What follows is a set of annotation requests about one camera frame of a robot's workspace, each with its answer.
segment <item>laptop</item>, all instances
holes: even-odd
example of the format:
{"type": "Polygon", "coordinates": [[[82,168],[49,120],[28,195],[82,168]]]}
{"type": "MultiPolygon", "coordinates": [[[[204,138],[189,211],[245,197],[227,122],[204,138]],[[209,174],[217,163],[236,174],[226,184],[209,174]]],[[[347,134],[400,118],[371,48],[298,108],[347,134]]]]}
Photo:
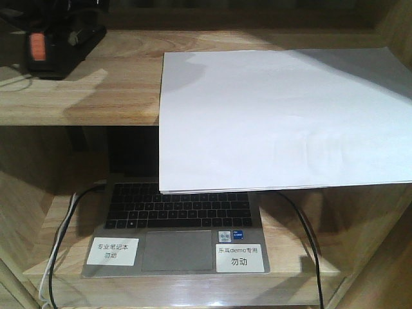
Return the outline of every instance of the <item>laptop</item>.
{"type": "Polygon", "coordinates": [[[83,277],[270,272],[257,197],[161,194],[158,127],[108,127],[110,175],[83,277]]]}

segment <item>white paper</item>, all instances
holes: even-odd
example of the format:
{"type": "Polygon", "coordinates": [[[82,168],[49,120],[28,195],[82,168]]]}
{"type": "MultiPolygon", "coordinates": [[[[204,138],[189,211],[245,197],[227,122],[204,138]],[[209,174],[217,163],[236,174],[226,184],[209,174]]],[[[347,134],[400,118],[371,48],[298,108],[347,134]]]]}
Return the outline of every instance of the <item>white paper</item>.
{"type": "Polygon", "coordinates": [[[260,244],[216,245],[217,272],[264,272],[260,244]]]}
{"type": "Polygon", "coordinates": [[[133,266],[138,238],[95,237],[86,264],[133,266]]]}
{"type": "Polygon", "coordinates": [[[166,53],[160,190],[410,182],[411,98],[387,48],[166,53]]]}

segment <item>touchpad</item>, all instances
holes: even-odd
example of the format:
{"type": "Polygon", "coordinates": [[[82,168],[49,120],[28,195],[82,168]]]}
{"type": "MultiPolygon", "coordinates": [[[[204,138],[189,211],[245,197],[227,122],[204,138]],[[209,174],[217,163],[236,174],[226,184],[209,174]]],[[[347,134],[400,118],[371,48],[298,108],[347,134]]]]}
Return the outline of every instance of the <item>touchpad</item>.
{"type": "Polygon", "coordinates": [[[211,270],[212,232],[148,232],[143,271],[211,270]]]}

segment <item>wooden cabinet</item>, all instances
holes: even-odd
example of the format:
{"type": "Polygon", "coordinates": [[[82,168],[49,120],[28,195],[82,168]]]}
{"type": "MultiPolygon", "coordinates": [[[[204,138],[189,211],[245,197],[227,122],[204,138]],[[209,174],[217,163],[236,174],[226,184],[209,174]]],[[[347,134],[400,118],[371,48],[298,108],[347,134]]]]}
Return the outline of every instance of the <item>wooden cabinet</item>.
{"type": "MultiPolygon", "coordinates": [[[[105,17],[106,38],[59,81],[28,77],[22,67],[23,36],[0,22],[0,258],[14,282],[34,301],[71,193],[107,175],[107,154],[74,153],[64,126],[157,124],[164,52],[389,46],[410,65],[411,6],[410,1],[364,0],[356,10],[340,11],[119,9],[105,17]]],[[[373,269],[371,257],[411,203],[412,186],[286,194],[314,226],[324,298],[335,308],[351,286],[352,295],[361,288],[359,274],[362,278],[373,269]]],[[[101,199],[88,196],[59,254],[57,304],[315,306],[314,262],[298,219],[275,194],[259,198],[272,269],[268,275],[83,279],[101,199]]],[[[10,280],[1,279],[3,286],[10,280]]]]}

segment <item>laptop sticker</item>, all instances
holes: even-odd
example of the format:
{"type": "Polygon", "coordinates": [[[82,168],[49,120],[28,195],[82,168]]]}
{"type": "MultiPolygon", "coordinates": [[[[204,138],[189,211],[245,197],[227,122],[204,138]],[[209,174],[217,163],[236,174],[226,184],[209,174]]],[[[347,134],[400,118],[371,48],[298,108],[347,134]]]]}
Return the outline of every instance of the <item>laptop sticker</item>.
{"type": "Polygon", "coordinates": [[[264,272],[260,244],[217,244],[217,272],[264,272]]]}
{"type": "Polygon", "coordinates": [[[133,266],[138,238],[95,237],[86,264],[133,266]]]}
{"type": "Polygon", "coordinates": [[[243,239],[243,231],[242,230],[234,230],[233,231],[233,239],[242,240],[243,239]]]}
{"type": "Polygon", "coordinates": [[[232,235],[229,230],[220,230],[219,231],[219,242],[220,243],[231,243],[232,235]]]}

